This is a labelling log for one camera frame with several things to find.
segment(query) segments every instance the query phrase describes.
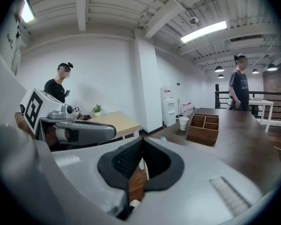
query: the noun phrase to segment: gray t-shirt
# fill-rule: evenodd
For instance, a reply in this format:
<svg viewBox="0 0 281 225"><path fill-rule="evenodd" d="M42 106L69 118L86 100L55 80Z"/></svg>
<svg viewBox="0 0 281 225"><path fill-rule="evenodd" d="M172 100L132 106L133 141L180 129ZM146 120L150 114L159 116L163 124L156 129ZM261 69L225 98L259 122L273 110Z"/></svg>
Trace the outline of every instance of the gray t-shirt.
<svg viewBox="0 0 281 225"><path fill-rule="evenodd" d="M245 74L235 69L231 73L229 86L233 87L238 100L242 103L242 110L249 110L249 87L248 79Z"/></svg>

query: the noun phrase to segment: brick wall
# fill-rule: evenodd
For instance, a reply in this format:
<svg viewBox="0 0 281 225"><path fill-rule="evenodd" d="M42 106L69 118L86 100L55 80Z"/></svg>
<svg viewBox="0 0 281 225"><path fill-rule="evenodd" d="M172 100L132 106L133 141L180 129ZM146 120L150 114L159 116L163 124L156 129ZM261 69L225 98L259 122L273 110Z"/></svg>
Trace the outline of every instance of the brick wall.
<svg viewBox="0 0 281 225"><path fill-rule="evenodd" d="M263 73L264 92L281 92L281 64L276 71L266 71ZM264 95L264 99L281 100L279 95ZM281 106L281 102L274 101L274 106ZM281 112L281 107L274 107L273 112ZM273 120L281 120L281 113L273 113L272 117L280 118Z"/></svg>

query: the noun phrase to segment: dark table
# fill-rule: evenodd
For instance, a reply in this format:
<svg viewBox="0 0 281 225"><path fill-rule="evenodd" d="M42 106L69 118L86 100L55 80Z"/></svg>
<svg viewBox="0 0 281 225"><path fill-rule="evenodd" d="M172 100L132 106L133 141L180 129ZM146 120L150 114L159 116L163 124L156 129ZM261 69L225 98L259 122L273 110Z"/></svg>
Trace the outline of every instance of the dark table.
<svg viewBox="0 0 281 225"><path fill-rule="evenodd" d="M188 141L179 122L150 137L165 136L169 142L211 153L251 179L264 194L278 185L281 180L278 151L250 112L200 108L195 113L219 116L219 135L214 146Z"/></svg>

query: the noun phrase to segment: potted plant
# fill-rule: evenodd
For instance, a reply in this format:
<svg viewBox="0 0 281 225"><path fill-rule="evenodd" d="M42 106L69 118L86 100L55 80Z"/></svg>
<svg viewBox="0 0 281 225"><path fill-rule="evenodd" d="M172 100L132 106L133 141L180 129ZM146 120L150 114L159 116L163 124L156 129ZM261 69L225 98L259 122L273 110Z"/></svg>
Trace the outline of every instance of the potted plant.
<svg viewBox="0 0 281 225"><path fill-rule="evenodd" d="M101 105L96 105L94 108L93 108L93 112L95 114L95 117L99 117L101 116L101 111L102 111L102 108L101 108Z"/></svg>

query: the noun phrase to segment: security camera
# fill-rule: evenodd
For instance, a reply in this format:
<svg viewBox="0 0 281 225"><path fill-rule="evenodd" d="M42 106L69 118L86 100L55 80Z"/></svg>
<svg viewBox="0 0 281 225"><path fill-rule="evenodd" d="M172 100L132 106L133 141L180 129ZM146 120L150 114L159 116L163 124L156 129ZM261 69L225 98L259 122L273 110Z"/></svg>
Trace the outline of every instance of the security camera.
<svg viewBox="0 0 281 225"><path fill-rule="evenodd" d="M189 22L190 22L191 24L197 24L197 23L199 22L199 19L198 19L197 17L191 17L191 18L189 19Z"/></svg>

